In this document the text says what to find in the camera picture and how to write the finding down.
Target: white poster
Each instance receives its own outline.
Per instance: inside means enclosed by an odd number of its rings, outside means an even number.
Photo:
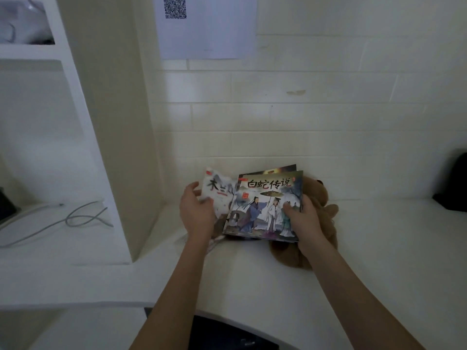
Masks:
[[[256,51],[256,0],[154,0],[162,59],[242,59]]]

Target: teddy bear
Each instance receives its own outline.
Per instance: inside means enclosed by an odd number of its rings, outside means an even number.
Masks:
[[[335,204],[327,205],[329,196],[323,182],[303,177],[303,194],[307,195],[316,209],[319,225],[326,239],[337,249],[336,228],[332,219],[339,211]],[[284,265],[312,270],[308,259],[300,252],[297,243],[270,241],[272,255]]]

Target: hand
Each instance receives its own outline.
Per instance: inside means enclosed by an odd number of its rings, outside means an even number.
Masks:
[[[310,243],[316,238],[324,238],[321,227],[319,226],[318,214],[310,198],[303,195],[303,209],[301,212],[295,211],[288,203],[284,203],[284,213],[289,217],[292,229],[298,236],[298,247],[303,254]]]
[[[194,190],[198,185],[198,182],[193,182],[185,188],[180,199],[180,217],[189,239],[208,243],[213,234],[216,215],[211,198],[205,201],[196,198],[201,195],[201,190]]]

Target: qr code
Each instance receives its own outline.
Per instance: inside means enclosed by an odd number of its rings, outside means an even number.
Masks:
[[[164,8],[166,18],[186,18],[185,0],[164,0]]]

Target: left hand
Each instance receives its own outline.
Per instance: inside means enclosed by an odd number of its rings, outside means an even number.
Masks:
[[[193,182],[186,186],[180,199],[180,217],[189,239],[207,243],[216,223],[214,202],[211,198],[204,201],[197,199],[201,195],[201,190],[194,190],[198,185],[198,182]]]

